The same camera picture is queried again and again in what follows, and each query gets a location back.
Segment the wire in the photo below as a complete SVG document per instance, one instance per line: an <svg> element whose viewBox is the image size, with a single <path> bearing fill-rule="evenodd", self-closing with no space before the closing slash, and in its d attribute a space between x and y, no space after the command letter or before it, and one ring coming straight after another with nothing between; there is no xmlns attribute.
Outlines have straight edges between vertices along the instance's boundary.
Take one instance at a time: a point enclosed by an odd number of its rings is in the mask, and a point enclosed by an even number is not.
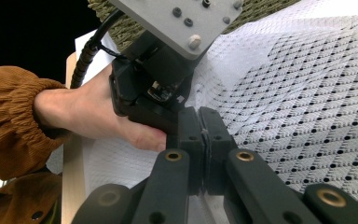
<svg viewBox="0 0 358 224"><path fill-rule="evenodd" d="M110 15L100 25L100 27L98 27L94 36L90 38L89 41L85 44L84 48L81 51L79 60L76 63L75 71L72 74L71 89L77 89L81 86L81 84L83 83L84 76L86 75L87 70L92 63L92 59L97 54L100 48L105 51L108 50L109 54L113 52L111 49L108 49L107 47L103 46L101 40L103 39L103 36L108 32L109 28L112 27L112 25L115 24L115 22L123 15L124 12L120 11L119 9L116 9L112 13L110 13Z"/></svg>

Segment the dark background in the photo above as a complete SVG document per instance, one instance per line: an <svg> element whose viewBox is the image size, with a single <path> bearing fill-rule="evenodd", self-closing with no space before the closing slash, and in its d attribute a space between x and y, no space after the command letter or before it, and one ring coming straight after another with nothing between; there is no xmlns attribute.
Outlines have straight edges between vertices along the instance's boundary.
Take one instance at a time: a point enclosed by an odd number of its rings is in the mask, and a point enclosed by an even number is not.
<svg viewBox="0 0 358 224"><path fill-rule="evenodd" d="M100 25L87 0L1 0L0 65L65 82L75 39Z"/></svg>

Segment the orange corduroy sleeve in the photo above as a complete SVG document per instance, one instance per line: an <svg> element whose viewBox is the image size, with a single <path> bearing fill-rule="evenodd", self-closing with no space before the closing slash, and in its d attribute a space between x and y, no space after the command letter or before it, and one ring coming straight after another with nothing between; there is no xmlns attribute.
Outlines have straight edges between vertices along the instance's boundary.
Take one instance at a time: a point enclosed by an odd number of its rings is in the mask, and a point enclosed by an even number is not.
<svg viewBox="0 0 358 224"><path fill-rule="evenodd" d="M34 98L42 90L64 88L15 66L0 67L0 178L29 174L43 167L67 131L47 135L34 119Z"/></svg>

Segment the mounting plate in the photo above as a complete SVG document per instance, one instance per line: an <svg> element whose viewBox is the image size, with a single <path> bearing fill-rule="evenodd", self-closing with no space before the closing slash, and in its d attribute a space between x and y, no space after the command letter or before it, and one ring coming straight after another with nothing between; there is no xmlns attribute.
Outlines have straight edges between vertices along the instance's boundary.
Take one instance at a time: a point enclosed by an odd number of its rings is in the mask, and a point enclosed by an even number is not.
<svg viewBox="0 0 358 224"><path fill-rule="evenodd" d="M197 59L209 48L242 11L242 0L109 0L109 2L190 60Z"/></svg>

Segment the human hand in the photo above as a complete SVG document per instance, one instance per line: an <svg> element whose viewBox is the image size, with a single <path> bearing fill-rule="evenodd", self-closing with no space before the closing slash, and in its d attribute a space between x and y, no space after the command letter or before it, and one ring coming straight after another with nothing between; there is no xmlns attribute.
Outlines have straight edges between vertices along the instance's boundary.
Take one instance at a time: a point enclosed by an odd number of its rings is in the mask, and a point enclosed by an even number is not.
<svg viewBox="0 0 358 224"><path fill-rule="evenodd" d="M121 137L140 149L164 150L166 134L163 131L116 115L108 80L111 73L109 64L78 89L41 91L34 100L40 123L89 138Z"/></svg>

